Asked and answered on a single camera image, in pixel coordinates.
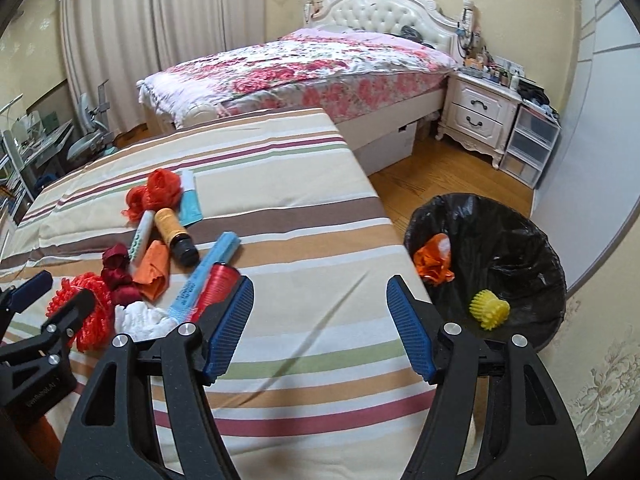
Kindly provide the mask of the red foam net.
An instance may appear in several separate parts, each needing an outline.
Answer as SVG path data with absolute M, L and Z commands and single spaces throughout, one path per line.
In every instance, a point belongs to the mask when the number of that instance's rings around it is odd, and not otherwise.
M 50 318 L 83 290 L 91 292 L 93 307 L 85 309 L 81 328 L 76 330 L 73 342 L 78 352 L 86 353 L 102 349 L 114 328 L 114 304 L 112 293 L 99 274 L 87 272 L 74 278 L 62 278 L 46 309 Z

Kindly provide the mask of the white tissue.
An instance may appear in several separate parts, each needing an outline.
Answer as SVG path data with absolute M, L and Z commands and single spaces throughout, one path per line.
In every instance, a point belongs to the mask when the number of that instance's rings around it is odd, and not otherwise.
M 163 338 L 178 326 L 164 310 L 149 307 L 144 301 L 116 306 L 114 315 L 115 333 L 126 334 L 134 342 Z

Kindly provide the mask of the orange paper piece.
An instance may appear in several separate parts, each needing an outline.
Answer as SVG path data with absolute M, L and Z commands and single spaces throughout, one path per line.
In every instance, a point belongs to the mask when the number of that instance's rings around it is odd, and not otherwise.
M 166 292 L 169 282 L 170 255 L 167 246 L 153 240 L 146 250 L 132 282 L 142 297 L 155 302 Z

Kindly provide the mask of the white green tube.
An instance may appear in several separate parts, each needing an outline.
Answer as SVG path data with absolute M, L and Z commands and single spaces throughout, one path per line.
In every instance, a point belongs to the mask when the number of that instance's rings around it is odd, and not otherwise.
M 149 239 L 152 229 L 154 228 L 154 216 L 154 211 L 146 210 L 142 214 L 136 232 L 134 232 L 134 238 L 129 246 L 128 255 L 130 264 L 135 268 L 140 266 L 146 248 L 148 248 Z

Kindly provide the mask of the yellow foam net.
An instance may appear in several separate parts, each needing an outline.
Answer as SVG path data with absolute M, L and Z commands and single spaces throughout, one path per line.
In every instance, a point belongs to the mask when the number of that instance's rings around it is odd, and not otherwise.
M 506 322 L 511 308 L 506 300 L 500 299 L 491 290 L 484 289 L 473 297 L 469 311 L 483 330 L 494 330 Z

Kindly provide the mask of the amber bottle black cap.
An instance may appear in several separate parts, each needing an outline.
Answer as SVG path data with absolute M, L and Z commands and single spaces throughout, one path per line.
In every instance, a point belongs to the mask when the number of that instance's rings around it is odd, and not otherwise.
M 171 257 L 180 266 L 193 268 L 200 262 L 200 254 L 194 245 L 191 235 L 180 223 L 175 211 L 162 208 L 154 214 L 154 223 L 160 237 L 168 247 Z

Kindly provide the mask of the orange red fabric flower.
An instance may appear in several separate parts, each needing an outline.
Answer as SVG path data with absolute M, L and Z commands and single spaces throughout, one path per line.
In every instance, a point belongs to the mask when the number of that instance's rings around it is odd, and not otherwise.
M 145 211 L 175 209 L 180 203 L 181 195 L 180 176 L 164 168 L 155 169 L 149 174 L 145 184 L 130 188 L 122 215 L 129 222 L 137 223 Z

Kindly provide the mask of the long blue sachet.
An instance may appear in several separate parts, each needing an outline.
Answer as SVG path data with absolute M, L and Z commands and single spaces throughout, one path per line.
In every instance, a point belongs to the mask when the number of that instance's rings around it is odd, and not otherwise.
M 235 232 L 223 232 L 217 238 L 209 252 L 196 266 L 195 270 L 182 286 L 178 296 L 168 309 L 168 316 L 178 323 L 186 322 L 198 297 L 205 286 L 210 270 L 216 263 L 229 263 L 240 247 L 240 238 Z

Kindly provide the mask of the teal white tube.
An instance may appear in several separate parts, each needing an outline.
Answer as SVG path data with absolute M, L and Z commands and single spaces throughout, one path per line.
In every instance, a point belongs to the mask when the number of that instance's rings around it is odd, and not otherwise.
M 183 226 L 192 226 L 203 220 L 203 214 L 196 192 L 194 172 L 189 168 L 181 170 L 181 188 L 179 220 Z

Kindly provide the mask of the orange plastic wrapper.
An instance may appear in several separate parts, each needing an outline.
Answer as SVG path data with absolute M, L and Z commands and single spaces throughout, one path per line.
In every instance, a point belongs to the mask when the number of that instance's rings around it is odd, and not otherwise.
M 451 270 L 451 244 L 449 237 L 438 233 L 412 256 L 416 272 L 427 284 L 439 286 L 454 279 Z

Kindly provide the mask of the black trash bin with bag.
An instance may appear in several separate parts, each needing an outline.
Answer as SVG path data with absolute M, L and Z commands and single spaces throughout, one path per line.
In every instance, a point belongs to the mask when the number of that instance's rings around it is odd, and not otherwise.
M 454 278 L 423 285 L 432 304 L 478 338 L 525 336 L 535 350 L 548 346 L 566 310 L 566 279 L 558 254 L 533 221 L 492 198 L 451 193 L 432 198 L 410 218 L 404 245 L 410 255 L 434 236 L 450 240 Z M 510 306 L 501 326 L 483 330 L 472 317 L 473 297 L 488 289 Z

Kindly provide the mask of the desk with clutter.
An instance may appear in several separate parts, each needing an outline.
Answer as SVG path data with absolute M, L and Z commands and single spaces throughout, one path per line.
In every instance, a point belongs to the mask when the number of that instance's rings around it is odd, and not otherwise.
M 1 107 L 1 211 L 16 224 L 39 194 L 38 179 L 64 176 L 61 159 L 75 130 L 68 120 L 48 131 L 36 110 L 22 109 L 23 98 L 20 93 Z

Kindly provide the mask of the white cardboard box under bed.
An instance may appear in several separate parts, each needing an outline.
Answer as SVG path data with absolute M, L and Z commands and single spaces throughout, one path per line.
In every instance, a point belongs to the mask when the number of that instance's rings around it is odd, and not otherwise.
M 356 159 L 367 176 L 400 162 L 413 152 L 417 122 L 387 133 L 355 151 Z

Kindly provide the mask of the white nightstand with drawers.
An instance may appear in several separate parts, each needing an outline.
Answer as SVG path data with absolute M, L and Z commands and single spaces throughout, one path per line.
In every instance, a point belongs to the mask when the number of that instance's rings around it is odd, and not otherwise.
M 518 92 L 461 72 L 448 77 L 436 140 L 445 136 L 491 158 L 498 169 L 522 99 Z

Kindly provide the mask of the white tufted headboard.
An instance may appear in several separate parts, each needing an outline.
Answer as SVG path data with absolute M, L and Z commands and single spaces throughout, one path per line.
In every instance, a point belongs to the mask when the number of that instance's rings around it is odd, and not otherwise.
M 478 44 L 472 0 L 463 0 L 460 18 L 442 14 L 435 0 L 305 0 L 303 23 L 390 35 L 410 27 L 424 42 L 458 61 Z

